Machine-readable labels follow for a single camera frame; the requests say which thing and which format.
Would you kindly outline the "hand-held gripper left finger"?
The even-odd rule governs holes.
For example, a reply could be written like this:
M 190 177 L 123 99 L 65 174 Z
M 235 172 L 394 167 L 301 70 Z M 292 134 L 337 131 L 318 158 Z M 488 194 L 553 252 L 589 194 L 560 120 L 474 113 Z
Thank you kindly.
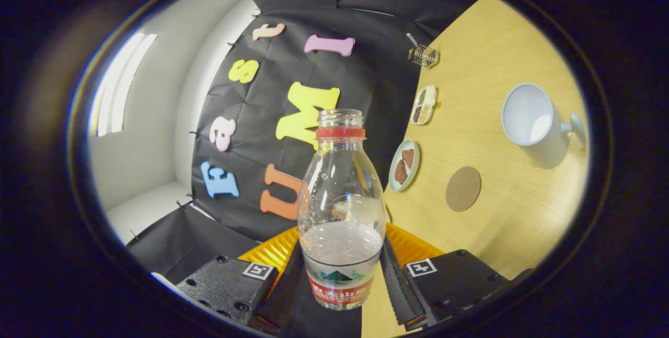
M 291 228 L 239 257 L 216 255 L 175 290 L 226 322 L 280 335 L 291 319 L 303 265 L 298 228 Z

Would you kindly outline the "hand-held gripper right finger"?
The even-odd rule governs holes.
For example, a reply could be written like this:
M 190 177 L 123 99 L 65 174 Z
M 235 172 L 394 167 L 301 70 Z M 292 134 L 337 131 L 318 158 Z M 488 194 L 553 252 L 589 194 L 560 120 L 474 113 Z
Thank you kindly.
M 469 323 L 532 273 L 510 280 L 467 250 L 446 253 L 390 223 L 380 264 L 397 322 L 407 331 Z

